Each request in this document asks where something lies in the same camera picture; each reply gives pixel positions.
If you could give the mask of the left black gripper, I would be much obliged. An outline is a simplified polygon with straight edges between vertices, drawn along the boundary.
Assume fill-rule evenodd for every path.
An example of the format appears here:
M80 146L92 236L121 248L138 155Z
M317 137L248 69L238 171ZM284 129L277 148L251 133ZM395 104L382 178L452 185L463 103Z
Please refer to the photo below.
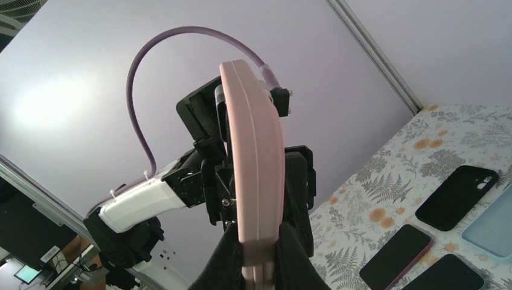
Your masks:
M309 210L316 196L316 171L313 152L307 146L285 148L285 189L283 221L295 230L306 254L313 255L312 227ZM201 163L203 193L212 225L224 228L237 221L234 171L226 156L208 158Z

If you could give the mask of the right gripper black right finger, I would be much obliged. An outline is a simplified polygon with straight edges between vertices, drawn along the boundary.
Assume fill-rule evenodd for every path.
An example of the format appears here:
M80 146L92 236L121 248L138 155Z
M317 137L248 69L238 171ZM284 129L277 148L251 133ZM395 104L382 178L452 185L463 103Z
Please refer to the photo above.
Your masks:
M328 289L292 226L283 222L275 245L275 289Z

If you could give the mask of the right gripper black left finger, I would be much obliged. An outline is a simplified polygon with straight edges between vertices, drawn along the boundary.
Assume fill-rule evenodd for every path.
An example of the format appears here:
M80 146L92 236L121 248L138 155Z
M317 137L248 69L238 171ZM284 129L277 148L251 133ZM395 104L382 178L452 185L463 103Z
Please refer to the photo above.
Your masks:
M243 289L242 260L238 228L236 225L229 225L208 263L189 289Z

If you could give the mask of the pink phone case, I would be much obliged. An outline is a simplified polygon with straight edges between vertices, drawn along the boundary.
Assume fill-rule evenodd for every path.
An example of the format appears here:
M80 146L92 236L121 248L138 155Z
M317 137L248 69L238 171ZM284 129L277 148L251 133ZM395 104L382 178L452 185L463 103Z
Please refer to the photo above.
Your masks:
M284 144L278 112L244 60L220 65L234 167L238 240L246 289L275 288L283 219Z

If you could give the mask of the black smartphone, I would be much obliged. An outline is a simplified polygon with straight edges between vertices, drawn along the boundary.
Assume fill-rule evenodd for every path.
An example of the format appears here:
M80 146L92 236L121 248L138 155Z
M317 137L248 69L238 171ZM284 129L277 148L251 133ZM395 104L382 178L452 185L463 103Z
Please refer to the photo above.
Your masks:
M484 278L463 259L447 254L403 289L484 289Z
M430 234L402 226L359 271L370 289L391 289L432 247Z

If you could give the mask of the black phone case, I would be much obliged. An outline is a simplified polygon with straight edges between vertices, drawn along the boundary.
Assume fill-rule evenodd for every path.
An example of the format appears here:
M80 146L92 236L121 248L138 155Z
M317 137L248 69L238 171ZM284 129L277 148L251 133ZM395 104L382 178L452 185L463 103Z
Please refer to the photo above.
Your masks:
M440 231L450 231L499 181L492 169L460 166L416 210L415 217Z

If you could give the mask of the light blue phone case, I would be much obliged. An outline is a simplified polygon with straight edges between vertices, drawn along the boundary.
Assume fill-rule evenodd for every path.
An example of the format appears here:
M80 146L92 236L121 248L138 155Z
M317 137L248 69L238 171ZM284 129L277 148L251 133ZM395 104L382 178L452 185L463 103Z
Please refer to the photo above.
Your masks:
M511 185L462 233L471 247L501 263L511 263Z

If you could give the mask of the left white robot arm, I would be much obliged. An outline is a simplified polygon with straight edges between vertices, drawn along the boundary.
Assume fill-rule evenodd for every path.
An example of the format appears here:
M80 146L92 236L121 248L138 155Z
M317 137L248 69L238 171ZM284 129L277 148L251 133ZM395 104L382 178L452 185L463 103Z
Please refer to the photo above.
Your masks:
M291 95L254 78L217 77L180 100L193 148L112 190L85 219L109 261L123 268L151 261L164 240L158 215L205 204L244 269L309 266L316 172L308 147L283 146L280 118Z

